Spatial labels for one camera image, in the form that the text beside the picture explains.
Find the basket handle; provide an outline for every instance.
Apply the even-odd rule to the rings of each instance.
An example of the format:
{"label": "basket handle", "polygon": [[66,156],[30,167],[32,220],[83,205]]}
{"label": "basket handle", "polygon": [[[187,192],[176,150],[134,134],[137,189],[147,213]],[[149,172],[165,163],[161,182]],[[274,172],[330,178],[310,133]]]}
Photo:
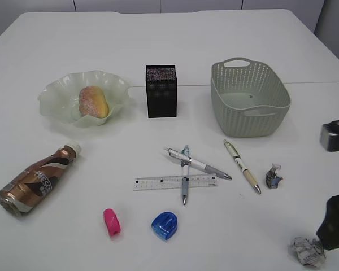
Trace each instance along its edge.
{"label": "basket handle", "polygon": [[227,59],[225,61],[219,62],[219,64],[222,64],[225,68],[234,68],[234,67],[226,67],[225,64],[231,61],[238,61],[238,60],[248,62],[249,65],[252,65],[254,63],[254,61],[252,61],[251,59],[238,57],[238,58]]}
{"label": "basket handle", "polygon": [[[270,112],[269,113],[256,113],[255,112],[255,110],[257,111],[257,110],[261,110],[261,109],[267,109]],[[270,116],[275,116],[278,113],[278,109],[275,109],[272,106],[254,106],[254,107],[251,107],[251,108],[238,110],[238,111],[239,111],[240,114],[242,114],[246,117],[270,117]]]}

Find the pink pencil sharpener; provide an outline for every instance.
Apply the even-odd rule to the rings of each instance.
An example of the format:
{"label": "pink pencil sharpener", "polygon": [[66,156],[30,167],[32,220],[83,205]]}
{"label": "pink pencil sharpener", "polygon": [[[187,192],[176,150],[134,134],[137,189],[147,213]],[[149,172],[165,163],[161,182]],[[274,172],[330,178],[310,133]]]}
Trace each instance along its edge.
{"label": "pink pencil sharpener", "polygon": [[120,225],[115,215],[115,212],[112,209],[106,209],[103,212],[103,218],[107,225],[109,236],[113,236],[117,233],[120,233]]}

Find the ruler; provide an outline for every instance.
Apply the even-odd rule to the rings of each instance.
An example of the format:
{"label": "ruler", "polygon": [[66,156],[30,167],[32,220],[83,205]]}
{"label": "ruler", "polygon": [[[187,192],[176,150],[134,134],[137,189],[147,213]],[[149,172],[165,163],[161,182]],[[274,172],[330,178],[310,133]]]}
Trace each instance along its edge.
{"label": "ruler", "polygon": [[[175,189],[182,187],[182,178],[187,176],[165,176],[135,178],[133,190]],[[190,175],[188,187],[217,186],[216,174]]]}

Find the black mesh pen holder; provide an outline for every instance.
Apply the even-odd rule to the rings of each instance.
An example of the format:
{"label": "black mesh pen holder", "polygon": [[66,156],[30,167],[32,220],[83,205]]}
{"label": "black mesh pen holder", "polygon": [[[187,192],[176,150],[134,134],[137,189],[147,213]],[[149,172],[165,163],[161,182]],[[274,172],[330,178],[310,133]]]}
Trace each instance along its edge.
{"label": "black mesh pen holder", "polygon": [[147,66],[148,117],[177,116],[177,77],[175,65]]}

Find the plastic basket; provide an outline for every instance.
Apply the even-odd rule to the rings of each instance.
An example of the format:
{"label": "plastic basket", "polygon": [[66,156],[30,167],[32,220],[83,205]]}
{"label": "plastic basket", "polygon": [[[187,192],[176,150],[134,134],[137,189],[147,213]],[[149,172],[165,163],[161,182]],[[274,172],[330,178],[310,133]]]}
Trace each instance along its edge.
{"label": "plastic basket", "polygon": [[[234,60],[244,67],[225,67]],[[276,73],[265,63],[232,58],[211,68],[211,99],[223,132],[230,137],[263,137],[283,121],[291,101]]]}

